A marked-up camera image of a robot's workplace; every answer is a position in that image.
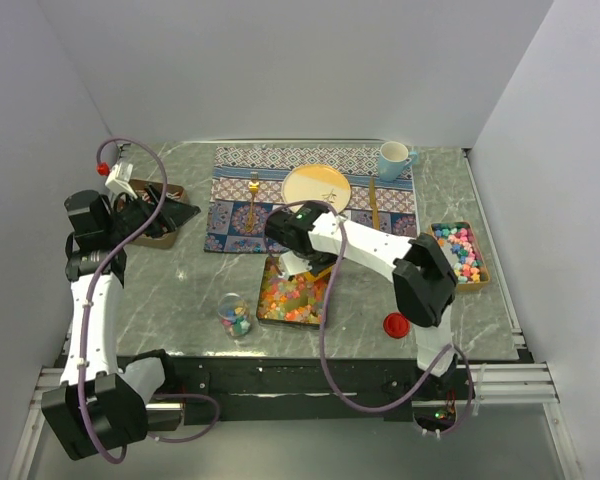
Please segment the square tin of translucent candies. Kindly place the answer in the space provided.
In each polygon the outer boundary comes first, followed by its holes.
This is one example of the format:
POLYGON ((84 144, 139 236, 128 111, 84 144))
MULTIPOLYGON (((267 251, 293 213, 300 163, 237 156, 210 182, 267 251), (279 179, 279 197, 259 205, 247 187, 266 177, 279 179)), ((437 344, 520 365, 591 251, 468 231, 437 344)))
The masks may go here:
POLYGON ((331 269, 318 278, 305 272, 288 278, 278 275, 277 259, 264 264, 256 308, 260 324, 317 330, 323 320, 323 304, 331 269))

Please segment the yellow plastic scoop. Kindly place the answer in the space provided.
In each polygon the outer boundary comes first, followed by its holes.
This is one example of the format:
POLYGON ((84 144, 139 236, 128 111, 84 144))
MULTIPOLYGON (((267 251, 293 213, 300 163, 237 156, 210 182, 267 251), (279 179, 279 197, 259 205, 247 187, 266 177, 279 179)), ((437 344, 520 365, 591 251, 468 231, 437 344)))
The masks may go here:
POLYGON ((303 272, 299 275, 300 282, 304 284, 315 284, 316 282, 321 282, 323 278, 329 278, 332 270, 333 265, 330 265, 321 270, 314 269, 312 271, 303 272))

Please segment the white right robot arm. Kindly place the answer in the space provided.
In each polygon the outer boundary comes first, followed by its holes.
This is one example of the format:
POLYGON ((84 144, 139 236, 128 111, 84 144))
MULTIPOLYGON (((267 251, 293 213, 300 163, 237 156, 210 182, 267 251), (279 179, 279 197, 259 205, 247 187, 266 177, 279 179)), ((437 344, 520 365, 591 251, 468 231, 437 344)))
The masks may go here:
POLYGON ((333 272, 343 259, 391 282, 398 311, 414 329, 420 391, 440 398, 453 385, 455 363, 450 326, 457 279, 430 235, 396 236, 356 223, 325 202, 294 202, 267 217, 264 237, 286 252, 278 260, 281 276, 333 272))

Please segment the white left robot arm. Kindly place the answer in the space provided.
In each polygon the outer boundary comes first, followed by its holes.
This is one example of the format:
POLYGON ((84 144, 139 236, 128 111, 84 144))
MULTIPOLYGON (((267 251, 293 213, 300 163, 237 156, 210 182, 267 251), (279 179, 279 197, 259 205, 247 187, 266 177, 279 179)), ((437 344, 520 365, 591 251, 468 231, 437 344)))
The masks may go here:
POLYGON ((114 200, 79 191, 64 207, 73 227, 65 245, 70 346, 59 385, 43 394, 41 407, 69 458, 80 460, 145 439, 150 400, 168 401, 178 392, 179 377, 163 349, 118 364, 115 325, 127 262, 120 244, 137 229, 150 238, 167 236, 200 209, 163 195, 153 182, 137 197, 122 193, 114 200))

